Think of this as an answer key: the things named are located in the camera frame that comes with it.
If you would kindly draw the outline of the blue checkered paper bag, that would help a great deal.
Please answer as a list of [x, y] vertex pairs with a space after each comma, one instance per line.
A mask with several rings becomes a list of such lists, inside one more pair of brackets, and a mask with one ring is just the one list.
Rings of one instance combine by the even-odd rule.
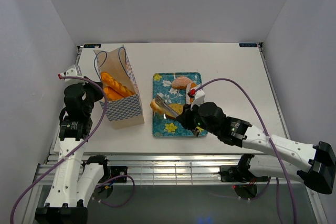
[[144, 123], [138, 85], [124, 46], [113, 51], [94, 50], [94, 68], [102, 82], [107, 101], [106, 117], [113, 129]]

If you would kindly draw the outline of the brown baguette slice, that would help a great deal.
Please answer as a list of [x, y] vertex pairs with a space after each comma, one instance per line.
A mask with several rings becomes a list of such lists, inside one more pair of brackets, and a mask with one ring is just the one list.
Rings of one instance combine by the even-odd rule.
[[[183, 112], [183, 105], [178, 103], [171, 103], [169, 104], [169, 107], [173, 109], [178, 115], [180, 115]], [[176, 117], [173, 116], [171, 113], [167, 113], [166, 117], [172, 120], [176, 120]]]

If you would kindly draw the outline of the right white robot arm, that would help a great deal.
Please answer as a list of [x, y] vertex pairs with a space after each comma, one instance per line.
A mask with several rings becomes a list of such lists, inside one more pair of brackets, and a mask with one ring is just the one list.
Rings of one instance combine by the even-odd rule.
[[284, 177], [303, 183], [308, 188], [329, 195], [335, 180], [335, 153], [330, 144], [306, 144], [265, 131], [242, 119], [226, 116], [213, 102], [202, 105], [187, 104], [176, 117], [187, 130], [198, 134], [198, 128], [215, 135], [230, 146], [256, 150], [264, 157], [242, 156], [237, 166], [238, 177]]

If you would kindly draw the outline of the metal tongs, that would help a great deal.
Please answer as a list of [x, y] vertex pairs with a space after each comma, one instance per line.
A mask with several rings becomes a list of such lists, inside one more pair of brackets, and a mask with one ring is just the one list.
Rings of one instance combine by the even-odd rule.
[[164, 112], [168, 112], [170, 114], [172, 114], [175, 119], [187, 130], [190, 130], [194, 136], [198, 137], [199, 134], [200, 134], [200, 130], [190, 124], [190, 125], [187, 125], [187, 122], [186, 122], [186, 112], [182, 112], [181, 114], [178, 114], [176, 111], [174, 111], [171, 107], [169, 107], [165, 102], [164, 100], [159, 96], [159, 95], [156, 95], [155, 97], [155, 103], [164, 111]]

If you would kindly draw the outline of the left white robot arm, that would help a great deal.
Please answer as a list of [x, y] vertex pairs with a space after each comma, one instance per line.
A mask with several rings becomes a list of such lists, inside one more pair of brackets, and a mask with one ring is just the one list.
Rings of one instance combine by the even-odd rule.
[[49, 195], [35, 211], [38, 223], [87, 223], [87, 204], [96, 184], [111, 177], [104, 156], [94, 156], [80, 174], [87, 137], [93, 133], [91, 112], [103, 98], [101, 82], [71, 84], [64, 90], [60, 113], [59, 165]]

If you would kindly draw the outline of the orange long fake bread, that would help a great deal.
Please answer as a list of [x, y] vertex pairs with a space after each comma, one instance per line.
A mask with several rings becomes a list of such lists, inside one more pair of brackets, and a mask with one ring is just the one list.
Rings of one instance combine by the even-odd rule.
[[109, 86], [104, 87], [103, 90], [104, 90], [104, 92], [106, 94], [106, 97], [109, 101], [116, 101], [116, 100], [120, 100], [120, 99], [124, 98], [124, 96], [117, 93], [114, 89], [112, 89]]

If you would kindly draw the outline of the twisted braided fake bread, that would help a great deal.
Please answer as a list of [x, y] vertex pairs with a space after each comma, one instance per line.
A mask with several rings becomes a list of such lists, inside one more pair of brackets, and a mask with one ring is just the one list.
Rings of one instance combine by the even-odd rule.
[[126, 86], [123, 86], [107, 72], [101, 73], [101, 80], [105, 85], [112, 88], [116, 93], [122, 95], [123, 97], [128, 97], [135, 94], [135, 92], [131, 91]]

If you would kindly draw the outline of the pale round bread slice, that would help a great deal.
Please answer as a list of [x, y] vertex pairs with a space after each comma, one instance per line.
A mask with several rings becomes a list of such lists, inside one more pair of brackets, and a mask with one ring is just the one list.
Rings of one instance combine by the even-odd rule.
[[159, 113], [159, 114], [165, 113], [165, 111], [156, 103], [155, 99], [151, 101], [150, 107], [154, 113]]

